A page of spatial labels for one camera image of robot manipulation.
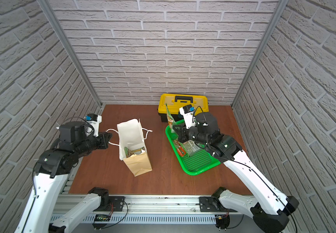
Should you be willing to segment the green pizza picture packet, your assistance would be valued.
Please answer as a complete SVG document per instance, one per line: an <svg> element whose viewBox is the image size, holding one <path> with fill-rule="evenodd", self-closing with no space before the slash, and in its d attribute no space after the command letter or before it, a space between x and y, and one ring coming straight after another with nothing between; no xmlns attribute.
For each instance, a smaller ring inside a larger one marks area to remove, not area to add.
<svg viewBox="0 0 336 233"><path fill-rule="evenodd" d="M141 147L141 148L134 149L134 150L131 150L131 149L125 147L124 151L125 151L125 155L126 155L127 158L129 158L133 155L140 155L140 154L143 154L143 153L146 152L145 147Z"/></svg>

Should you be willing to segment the green white bottom packet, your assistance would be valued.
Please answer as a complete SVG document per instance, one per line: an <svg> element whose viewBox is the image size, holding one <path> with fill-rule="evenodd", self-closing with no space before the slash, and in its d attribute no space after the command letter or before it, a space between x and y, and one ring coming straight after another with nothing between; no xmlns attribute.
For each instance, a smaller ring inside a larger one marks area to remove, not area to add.
<svg viewBox="0 0 336 233"><path fill-rule="evenodd" d="M197 145L195 144L195 142L192 141L192 140L189 140L189 141L183 143L183 148L184 148L185 152L186 152L189 156L194 155L195 153L197 153L197 152L199 152L200 150L202 150L202 148L199 147L199 146L197 146Z"/></svg>

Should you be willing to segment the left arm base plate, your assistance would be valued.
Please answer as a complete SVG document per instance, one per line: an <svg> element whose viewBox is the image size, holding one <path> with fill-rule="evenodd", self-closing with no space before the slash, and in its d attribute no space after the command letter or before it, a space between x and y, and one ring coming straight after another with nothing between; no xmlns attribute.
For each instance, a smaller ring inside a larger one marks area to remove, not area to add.
<svg viewBox="0 0 336 233"><path fill-rule="evenodd" d="M124 196L111 196L101 197L100 206L94 212L121 212L123 210L125 197Z"/></svg>

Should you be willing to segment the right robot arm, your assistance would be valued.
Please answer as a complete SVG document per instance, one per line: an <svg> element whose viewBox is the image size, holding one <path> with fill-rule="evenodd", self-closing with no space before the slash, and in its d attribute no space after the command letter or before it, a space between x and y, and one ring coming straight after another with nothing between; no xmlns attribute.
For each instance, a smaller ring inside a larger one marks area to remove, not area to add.
<svg viewBox="0 0 336 233"><path fill-rule="evenodd" d="M279 191L249 160L241 145L231 136L222 134L217 119L209 112L184 117L173 125L180 143L189 140L205 149L213 158L231 170L252 193L243 196L219 187L212 195L215 205L235 210L253 219L265 233L282 232L299 201Z"/></svg>

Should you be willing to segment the red small condiment packet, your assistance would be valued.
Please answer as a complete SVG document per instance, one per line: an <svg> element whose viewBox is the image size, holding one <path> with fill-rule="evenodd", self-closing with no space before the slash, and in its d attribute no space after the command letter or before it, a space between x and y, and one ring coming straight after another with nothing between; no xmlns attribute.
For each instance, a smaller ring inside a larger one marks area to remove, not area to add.
<svg viewBox="0 0 336 233"><path fill-rule="evenodd" d="M184 157L186 155L186 151L184 150L180 142L176 141L175 144L176 144L176 149L177 149L178 154L181 157Z"/></svg>

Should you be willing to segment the yellow green condiment packet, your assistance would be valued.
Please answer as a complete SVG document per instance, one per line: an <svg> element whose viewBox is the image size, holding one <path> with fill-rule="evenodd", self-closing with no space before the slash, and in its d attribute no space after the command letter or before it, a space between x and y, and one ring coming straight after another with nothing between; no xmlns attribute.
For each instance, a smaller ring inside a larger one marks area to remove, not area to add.
<svg viewBox="0 0 336 233"><path fill-rule="evenodd" d="M166 106L167 121L168 121L170 130L171 130L171 133L173 134L173 133L175 133L174 126L177 125L177 123L176 123L174 117L171 115L170 110L168 108L168 105L165 104L165 106Z"/></svg>

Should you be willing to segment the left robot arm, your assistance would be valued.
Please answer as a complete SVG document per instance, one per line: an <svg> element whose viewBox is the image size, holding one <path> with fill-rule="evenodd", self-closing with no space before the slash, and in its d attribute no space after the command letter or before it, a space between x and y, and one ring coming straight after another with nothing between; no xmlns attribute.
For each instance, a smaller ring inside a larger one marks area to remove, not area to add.
<svg viewBox="0 0 336 233"><path fill-rule="evenodd" d="M62 187L80 158L108 148L112 134L99 132L98 127L99 122L84 119L58 127L59 137L33 168L33 187L15 230L17 233L70 233L91 212L112 210L108 190L95 187L60 219L50 222Z"/></svg>

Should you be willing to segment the brown paper bag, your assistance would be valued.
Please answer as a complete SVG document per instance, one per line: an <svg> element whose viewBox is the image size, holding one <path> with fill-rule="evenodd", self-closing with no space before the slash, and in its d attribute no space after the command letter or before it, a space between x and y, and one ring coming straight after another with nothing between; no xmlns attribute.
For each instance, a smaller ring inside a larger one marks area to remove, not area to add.
<svg viewBox="0 0 336 233"><path fill-rule="evenodd" d="M116 130L107 130L107 132L110 131L117 133L119 137L119 142L117 144L110 142L110 145L117 146L119 148L119 159L126 164L135 177L152 171L152 166L145 144L145 140L151 130L143 128L138 119L131 119L129 121L119 123ZM124 151L125 147L131 150L145 147L146 152L127 158Z"/></svg>

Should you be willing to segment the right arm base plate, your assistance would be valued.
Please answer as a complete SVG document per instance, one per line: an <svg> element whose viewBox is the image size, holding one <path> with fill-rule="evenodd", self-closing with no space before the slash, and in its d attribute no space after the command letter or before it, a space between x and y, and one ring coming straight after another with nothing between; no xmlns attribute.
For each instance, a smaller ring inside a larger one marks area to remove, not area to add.
<svg viewBox="0 0 336 233"><path fill-rule="evenodd" d="M217 198L208 196L199 197L199 207L201 212L236 212L236 210L233 209L226 209Z"/></svg>

